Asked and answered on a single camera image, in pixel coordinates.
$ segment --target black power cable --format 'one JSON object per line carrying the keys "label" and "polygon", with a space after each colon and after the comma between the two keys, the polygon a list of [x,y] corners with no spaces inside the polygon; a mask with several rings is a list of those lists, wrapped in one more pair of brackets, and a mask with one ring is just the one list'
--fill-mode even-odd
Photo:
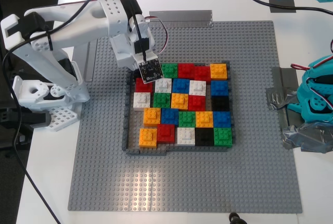
{"label": "black power cable", "polygon": [[312,11],[323,12],[323,13],[326,13],[326,14],[329,14],[329,15],[333,16],[333,11],[322,9],[322,8],[317,8],[317,7],[292,7],[292,6],[282,6],[282,5],[277,5],[277,4],[270,4],[270,3],[266,3],[266,2],[261,1],[261,0],[253,0],[253,1],[255,1],[258,4],[268,6],[268,7],[272,7],[272,8],[277,8],[277,9],[312,10]]}
{"label": "black power cable", "polygon": [[[62,25],[54,28],[53,30],[50,30],[48,31],[47,33],[43,33],[41,35],[38,35],[38,36],[35,36],[34,38],[30,38],[22,43],[19,43],[18,45],[16,45],[15,47],[13,47],[12,49],[10,49],[7,54],[5,55],[4,59],[3,59],[3,65],[2,65],[2,72],[4,74],[4,77],[5,77],[5,81],[7,83],[7,86],[10,90],[10,93],[14,99],[14,102],[15,102],[15,105],[16,105],[16,108],[17,108],[17,113],[18,113],[18,121],[17,121],[17,126],[15,128],[15,134],[13,136],[13,139],[12,139],[12,147],[14,149],[14,153],[15,153],[15,156],[19,162],[19,165],[20,167],[22,168],[22,170],[24,171],[24,174],[26,175],[26,177],[29,179],[31,185],[33,186],[33,188],[36,190],[36,193],[39,195],[39,197],[41,198],[41,200],[43,201],[43,203],[45,204],[45,206],[47,207],[47,209],[49,210],[49,212],[51,213],[51,215],[53,216],[54,220],[56,221],[56,223],[58,224],[61,224],[60,221],[58,220],[57,216],[54,214],[54,212],[52,211],[51,207],[49,206],[49,204],[47,203],[47,201],[45,200],[45,198],[43,197],[43,195],[41,194],[41,192],[39,191],[39,189],[37,188],[36,184],[33,182],[31,176],[29,175],[27,169],[25,168],[19,154],[17,153],[17,150],[16,150],[16,139],[18,137],[18,134],[19,134],[19,131],[20,131],[20,127],[21,127],[21,123],[22,123],[22,110],[21,110],[21,106],[19,104],[19,101],[16,97],[16,94],[10,84],[10,81],[9,81],[9,78],[7,76],[7,73],[6,73],[6,61],[9,59],[9,56],[11,53],[13,53],[15,50],[17,50],[18,48],[28,44],[28,43],[31,43],[32,41],[35,41],[37,39],[40,39],[40,38],[43,38],[45,36],[48,36],[48,35],[51,35],[59,30],[61,30],[62,28],[64,28],[65,26],[67,26],[71,21],[73,21],[80,13],[81,11],[87,6],[87,4],[90,2],[91,0],[86,0],[83,5],[80,7],[80,9],[77,10],[77,12],[74,13],[73,16],[70,17],[70,19],[68,19],[66,22],[64,22]],[[130,1],[130,4],[131,4],[131,13],[132,13],[132,16],[133,16],[133,20],[134,20],[134,24],[135,24],[135,27],[136,27],[136,30],[137,30],[137,34],[138,34],[138,37],[139,37],[139,42],[140,42],[140,46],[141,46],[141,49],[143,51],[143,56],[144,56],[144,61],[146,60],[146,53],[145,53],[145,50],[143,48],[143,44],[142,44],[142,38],[141,38],[141,33],[140,33],[140,29],[139,29],[139,26],[138,26],[138,23],[137,23],[137,20],[136,20],[136,16],[135,16],[135,11],[134,11],[134,8],[133,8],[133,5],[131,3],[131,0]]]}

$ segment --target white lego brick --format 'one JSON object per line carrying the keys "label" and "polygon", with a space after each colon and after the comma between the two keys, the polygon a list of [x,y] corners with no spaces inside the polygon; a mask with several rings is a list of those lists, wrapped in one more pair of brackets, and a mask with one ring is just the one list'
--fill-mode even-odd
{"label": "white lego brick", "polygon": [[177,128],[177,144],[180,146],[195,146],[194,128]]}
{"label": "white lego brick", "polygon": [[206,82],[191,80],[189,82],[189,94],[206,96]]}
{"label": "white lego brick", "polygon": [[144,108],[150,108],[150,93],[134,93],[133,109],[134,111],[144,111]]}
{"label": "white lego brick", "polygon": [[171,78],[162,78],[155,82],[155,93],[171,93],[171,88]]}

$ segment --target gray lego baseplate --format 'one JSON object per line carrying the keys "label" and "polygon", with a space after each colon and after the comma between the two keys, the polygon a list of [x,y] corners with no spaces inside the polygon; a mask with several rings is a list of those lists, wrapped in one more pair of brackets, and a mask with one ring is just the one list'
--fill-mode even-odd
{"label": "gray lego baseplate", "polygon": [[[235,125],[234,125],[234,116],[233,116],[233,94],[231,86],[231,72],[230,72],[230,62],[223,61],[227,64],[227,76],[228,76],[228,87],[229,87],[229,106],[230,106],[230,115],[232,123],[232,134],[233,134],[233,143],[236,143],[235,136]],[[163,144],[159,143],[157,148],[139,148],[139,132],[140,128],[149,128],[144,127],[143,125],[143,112],[133,110],[133,101],[134,101],[134,91],[135,91],[135,75],[132,72],[131,75],[127,77],[127,84],[130,86],[130,90],[127,91],[128,96],[126,97],[127,102],[125,103],[124,109],[124,132],[123,132],[123,151],[126,151],[129,155],[165,155],[169,151],[213,151],[213,152],[225,152],[228,150],[227,147],[218,147],[218,146],[178,146],[177,142],[175,144]],[[211,110],[211,100],[210,100],[210,85],[206,87],[206,111]],[[177,140],[177,131],[175,131],[175,139]]]}
{"label": "gray lego baseplate", "polygon": [[[164,31],[151,30],[160,49]],[[99,39],[68,210],[301,213],[293,152],[283,148],[278,112],[266,102],[271,70],[279,66],[273,23],[215,22],[168,31],[162,63],[230,61],[237,142],[228,152],[127,155],[122,139],[130,74],[117,67],[108,38]]]}

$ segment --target orange lego brick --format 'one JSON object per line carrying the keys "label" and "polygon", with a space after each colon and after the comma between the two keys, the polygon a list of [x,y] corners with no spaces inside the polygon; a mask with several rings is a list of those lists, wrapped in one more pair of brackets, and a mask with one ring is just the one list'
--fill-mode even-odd
{"label": "orange lego brick", "polygon": [[212,80],[227,80],[227,64],[211,64],[210,76]]}
{"label": "orange lego brick", "polygon": [[144,126],[156,127],[161,123],[160,108],[145,108],[144,109]]}
{"label": "orange lego brick", "polygon": [[196,126],[197,128],[213,128],[213,112],[197,111]]}
{"label": "orange lego brick", "polygon": [[139,147],[157,147],[157,129],[140,129]]}
{"label": "orange lego brick", "polygon": [[179,110],[187,110],[188,94],[172,93],[171,108],[178,108]]}

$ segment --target green lego brick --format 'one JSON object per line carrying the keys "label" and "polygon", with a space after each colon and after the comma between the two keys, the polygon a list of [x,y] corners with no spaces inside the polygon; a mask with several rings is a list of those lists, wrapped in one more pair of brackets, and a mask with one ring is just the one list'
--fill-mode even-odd
{"label": "green lego brick", "polygon": [[170,93],[154,93],[154,108],[170,108]]}
{"label": "green lego brick", "polygon": [[164,78],[178,77],[178,64],[162,64]]}
{"label": "green lego brick", "polygon": [[180,128],[195,128],[196,127],[196,113],[190,111],[180,111],[178,126]]}
{"label": "green lego brick", "polygon": [[231,128],[214,128],[214,146],[233,146]]}

